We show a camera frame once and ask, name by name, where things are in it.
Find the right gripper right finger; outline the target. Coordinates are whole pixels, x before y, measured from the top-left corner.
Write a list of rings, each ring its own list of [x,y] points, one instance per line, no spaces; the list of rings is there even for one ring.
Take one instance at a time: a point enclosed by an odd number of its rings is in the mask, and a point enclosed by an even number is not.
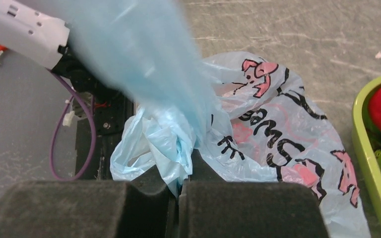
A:
[[[203,159],[199,150],[191,154],[192,174],[185,181],[185,191],[190,189],[216,189],[226,183],[224,179]]]

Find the blue plastic bag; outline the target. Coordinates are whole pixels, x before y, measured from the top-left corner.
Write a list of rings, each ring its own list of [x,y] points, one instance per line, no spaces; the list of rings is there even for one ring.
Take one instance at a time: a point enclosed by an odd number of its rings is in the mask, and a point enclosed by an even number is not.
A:
[[[74,0],[64,12],[86,67],[139,103],[113,179],[155,166],[178,194],[197,149],[226,181],[304,185],[331,237],[370,237],[351,159],[297,74],[248,52],[202,59],[174,0]]]

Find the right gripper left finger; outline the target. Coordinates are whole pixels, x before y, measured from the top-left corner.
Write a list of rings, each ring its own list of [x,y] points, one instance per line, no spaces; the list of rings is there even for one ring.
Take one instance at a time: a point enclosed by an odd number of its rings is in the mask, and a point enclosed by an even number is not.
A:
[[[133,193],[143,197],[170,197],[171,192],[161,178],[156,166],[139,175],[129,184]]]

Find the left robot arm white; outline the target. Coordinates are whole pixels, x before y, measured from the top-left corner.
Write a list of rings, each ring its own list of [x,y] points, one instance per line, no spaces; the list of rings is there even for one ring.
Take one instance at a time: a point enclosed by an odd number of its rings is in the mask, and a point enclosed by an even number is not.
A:
[[[0,45],[52,69],[62,58],[70,30],[65,21],[15,0],[0,0]]]

